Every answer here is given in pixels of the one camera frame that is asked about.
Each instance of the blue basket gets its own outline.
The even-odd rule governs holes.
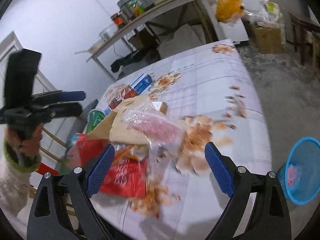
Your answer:
[[[288,185],[288,168],[298,167],[300,180],[294,187]],[[284,196],[296,205],[304,205],[315,198],[320,190],[320,143],[305,137],[292,148],[287,162],[277,173]]]

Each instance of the blue rim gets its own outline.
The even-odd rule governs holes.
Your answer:
[[[316,195],[319,193],[319,190],[320,190],[320,185],[319,185],[317,191],[313,194],[313,196],[312,196],[311,198],[309,198],[309,199],[306,200],[306,201],[298,201],[298,200],[296,200],[296,199],[292,196],[290,190],[288,189],[288,185],[287,185],[287,180],[286,180],[286,178],[288,177],[288,172],[287,172],[287,171],[288,171],[288,168],[289,168],[289,162],[290,162],[290,160],[291,160],[291,156],[292,156],[293,152],[296,150],[296,148],[297,148],[301,143],[303,143],[303,142],[305,142],[305,141],[311,141],[311,142],[315,143],[315,144],[318,146],[318,148],[320,148],[320,143],[319,143],[316,139],[314,139],[313,137],[304,137],[304,138],[300,139],[298,142],[296,142],[296,144],[294,145],[294,147],[291,149],[291,152],[290,152],[290,154],[289,154],[289,157],[288,157],[288,160],[287,160],[287,162],[286,162],[286,164],[285,164],[285,169],[284,169],[284,186],[285,186],[285,190],[286,190],[286,192],[287,192],[290,200],[291,200],[293,203],[295,203],[296,205],[300,205],[300,206],[301,206],[301,205],[304,205],[304,204],[306,204],[306,203],[308,203],[308,202],[310,202],[311,200],[313,200],[313,199],[316,197]]]

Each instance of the gray floor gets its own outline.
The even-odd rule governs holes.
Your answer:
[[[300,65],[299,55],[290,44],[279,55],[260,54],[252,46],[241,46],[238,51],[260,97],[271,141],[272,166],[277,171],[297,140],[306,136],[320,140],[320,82],[309,71],[311,57],[306,66]],[[320,194],[304,206],[288,204],[292,239],[319,202]]]

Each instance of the blue box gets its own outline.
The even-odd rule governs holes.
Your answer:
[[[131,87],[140,95],[148,86],[152,84],[152,78],[149,75],[142,74],[138,77],[135,82],[132,83]]]

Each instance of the green plastic cup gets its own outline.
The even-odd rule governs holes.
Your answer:
[[[88,125],[85,133],[92,132],[105,117],[106,115],[101,110],[92,109],[88,114]]]

